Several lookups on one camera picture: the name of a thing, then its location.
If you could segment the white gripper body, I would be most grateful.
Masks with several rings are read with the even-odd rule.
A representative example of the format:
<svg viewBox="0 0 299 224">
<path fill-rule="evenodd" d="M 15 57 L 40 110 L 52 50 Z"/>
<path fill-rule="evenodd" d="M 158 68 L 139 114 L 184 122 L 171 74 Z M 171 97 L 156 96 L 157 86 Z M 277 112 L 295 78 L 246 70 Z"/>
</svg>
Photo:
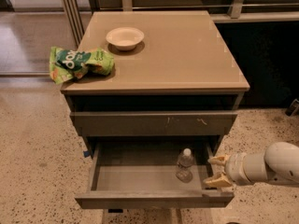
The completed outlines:
<svg viewBox="0 0 299 224">
<path fill-rule="evenodd" d="M 245 157 L 245 153 L 236 153 L 231 155 L 224 168 L 227 176 L 238 186 L 245 186 L 248 184 L 248 179 L 243 167 L 243 160 Z"/>
</svg>

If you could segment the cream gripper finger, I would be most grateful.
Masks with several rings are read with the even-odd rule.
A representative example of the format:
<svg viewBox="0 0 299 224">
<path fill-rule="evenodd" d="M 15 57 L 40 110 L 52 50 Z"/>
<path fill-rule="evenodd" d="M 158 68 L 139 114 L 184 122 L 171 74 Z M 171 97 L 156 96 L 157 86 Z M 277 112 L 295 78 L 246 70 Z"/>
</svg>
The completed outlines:
<svg viewBox="0 0 299 224">
<path fill-rule="evenodd" d="M 212 188 L 228 188 L 232 186 L 231 180 L 224 172 L 218 172 L 212 177 L 206 178 L 204 183 Z"/>
<path fill-rule="evenodd" d="M 208 162 L 211 165 L 225 166 L 229 158 L 230 158 L 229 155 L 214 156 L 209 158 Z"/>
</svg>

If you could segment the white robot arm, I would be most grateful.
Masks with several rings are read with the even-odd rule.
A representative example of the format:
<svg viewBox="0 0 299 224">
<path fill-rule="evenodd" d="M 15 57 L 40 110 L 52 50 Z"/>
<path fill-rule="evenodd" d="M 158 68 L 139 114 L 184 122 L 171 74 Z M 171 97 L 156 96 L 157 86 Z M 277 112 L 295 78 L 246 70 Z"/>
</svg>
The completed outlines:
<svg viewBox="0 0 299 224">
<path fill-rule="evenodd" d="M 223 167 L 221 172 L 204 180 L 212 188 L 255 183 L 299 187 L 299 146 L 287 142 L 276 142 L 264 152 L 217 156 L 208 162 Z"/>
</svg>

